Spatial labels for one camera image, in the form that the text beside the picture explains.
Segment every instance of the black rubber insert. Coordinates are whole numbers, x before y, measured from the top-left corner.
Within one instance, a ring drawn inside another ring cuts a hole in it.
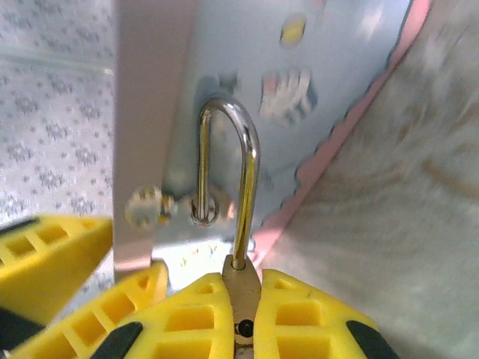
[[[0,307],[0,350],[12,351],[43,328],[41,324]]]
[[[29,218],[21,222],[12,223],[9,226],[0,228],[0,237],[5,234],[8,234],[9,232],[13,232],[14,230],[20,230],[24,227],[30,226],[32,224],[38,224],[38,223],[40,223],[40,219],[38,217]]]
[[[143,330],[140,322],[131,322],[116,328],[101,343],[90,359],[123,359]]]
[[[350,320],[346,325],[367,359],[400,359],[374,328],[356,320]]]

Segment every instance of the scalloped pink edge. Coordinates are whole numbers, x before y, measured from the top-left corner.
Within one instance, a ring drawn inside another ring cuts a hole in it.
[[[366,96],[349,112],[344,122],[335,127],[331,138],[313,157],[298,169],[297,177],[301,185],[296,195],[285,202],[282,208],[268,218],[263,224],[263,227],[254,234],[256,250],[251,255],[251,261],[256,268],[259,267],[264,257],[271,251],[272,246],[284,231],[294,213],[301,206],[308,192],[329,166],[331,160],[353,130],[353,127],[366,112],[381,87],[385,84],[392,71],[394,71],[394,68],[409,50],[409,47],[418,36],[426,21],[430,6],[431,0],[414,0],[404,24],[400,41],[391,56],[391,63],[388,69],[373,83]]]

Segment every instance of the white furry surface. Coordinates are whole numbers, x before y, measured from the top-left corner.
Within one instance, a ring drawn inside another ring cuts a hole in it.
[[[434,1],[263,266],[366,312],[402,358],[479,358],[478,1]]]

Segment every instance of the metal bar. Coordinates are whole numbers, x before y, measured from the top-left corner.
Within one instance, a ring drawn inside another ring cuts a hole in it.
[[[143,185],[162,187],[199,0],[117,0],[115,277],[151,264],[155,233],[139,232],[125,205]]]
[[[253,121],[246,109],[235,99],[214,97],[207,101],[200,111],[198,190],[195,215],[200,222],[207,222],[208,220],[210,210],[210,193],[208,190],[210,131],[211,121],[217,111],[222,112],[230,119],[241,144],[241,180],[232,266],[236,270],[243,270],[251,230],[254,199],[256,198],[257,177],[260,167],[260,145]]]

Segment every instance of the padlock shackle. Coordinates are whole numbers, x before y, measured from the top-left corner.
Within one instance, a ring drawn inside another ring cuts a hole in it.
[[[221,96],[213,97],[206,101],[200,110],[198,188],[194,215],[197,221],[207,224],[210,213],[208,180],[211,121],[217,111],[222,112],[230,119],[237,131],[241,144],[241,180],[239,184],[233,268],[243,270],[245,268],[245,256],[253,219],[254,199],[256,198],[257,178],[260,168],[260,143],[249,113],[235,99],[225,99]]]

